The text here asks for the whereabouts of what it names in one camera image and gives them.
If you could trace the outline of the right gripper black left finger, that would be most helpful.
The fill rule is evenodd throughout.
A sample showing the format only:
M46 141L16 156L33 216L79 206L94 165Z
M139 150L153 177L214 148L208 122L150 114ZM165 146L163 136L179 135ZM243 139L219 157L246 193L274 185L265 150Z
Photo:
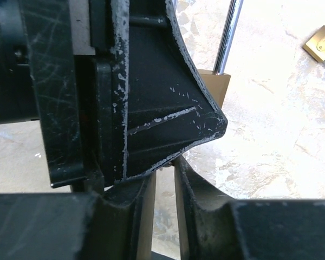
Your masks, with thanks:
M0 259L150 259L156 176L92 193L0 194Z

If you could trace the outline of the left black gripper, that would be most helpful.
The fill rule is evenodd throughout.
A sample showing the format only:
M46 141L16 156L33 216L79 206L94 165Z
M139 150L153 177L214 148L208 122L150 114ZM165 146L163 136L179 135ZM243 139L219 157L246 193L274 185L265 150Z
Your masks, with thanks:
M112 185L95 132L90 10L99 1L0 1L0 124L39 121L53 188Z

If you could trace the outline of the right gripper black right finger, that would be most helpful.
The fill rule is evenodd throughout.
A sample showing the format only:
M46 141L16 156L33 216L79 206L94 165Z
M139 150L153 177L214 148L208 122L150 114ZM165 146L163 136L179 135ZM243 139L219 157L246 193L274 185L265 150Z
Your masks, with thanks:
M173 164L182 259L325 259L325 200L234 199Z

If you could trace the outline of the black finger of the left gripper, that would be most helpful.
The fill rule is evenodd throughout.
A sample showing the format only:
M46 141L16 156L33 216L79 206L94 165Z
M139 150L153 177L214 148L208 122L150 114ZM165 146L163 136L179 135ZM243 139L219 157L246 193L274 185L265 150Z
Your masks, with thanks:
M146 176L221 138L228 121L206 89L171 1L111 1L112 79L99 99L106 185Z

